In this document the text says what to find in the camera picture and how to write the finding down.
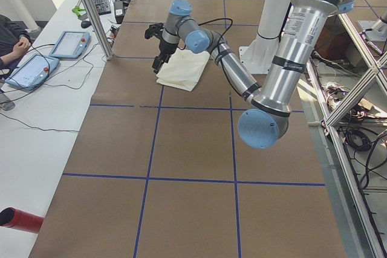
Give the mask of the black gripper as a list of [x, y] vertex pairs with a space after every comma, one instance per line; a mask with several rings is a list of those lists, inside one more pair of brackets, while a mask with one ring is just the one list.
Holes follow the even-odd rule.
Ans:
[[177, 50], [176, 43], [169, 43], [164, 39], [160, 39], [159, 44], [160, 54], [154, 58], [152, 69], [155, 74], [161, 70], [164, 63], [167, 63], [170, 56], [173, 55]]

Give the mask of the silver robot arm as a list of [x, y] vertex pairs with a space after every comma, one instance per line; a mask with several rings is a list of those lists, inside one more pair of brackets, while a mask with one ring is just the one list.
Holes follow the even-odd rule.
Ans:
[[174, 0], [166, 22], [150, 25], [145, 38], [160, 41], [155, 73], [180, 42], [195, 54], [207, 51], [251, 105], [238, 120], [239, 136], [250, 147], [265, 149], [288, 129], [291, 96], [327, 18], [353, 5], [354, 0], [265, 0], [256, 39], [235, 54], [221, 33], [199, 26], [187, 1]]

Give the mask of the seated person's hand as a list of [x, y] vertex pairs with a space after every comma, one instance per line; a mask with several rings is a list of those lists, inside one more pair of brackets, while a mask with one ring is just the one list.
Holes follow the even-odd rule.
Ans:
[[31, 43], [29, 39], [25, 36], [21, 36], [20, 40], [14, 45], [12, 53], [16, 58], [20, 58], [28, 52], [30, 47]]

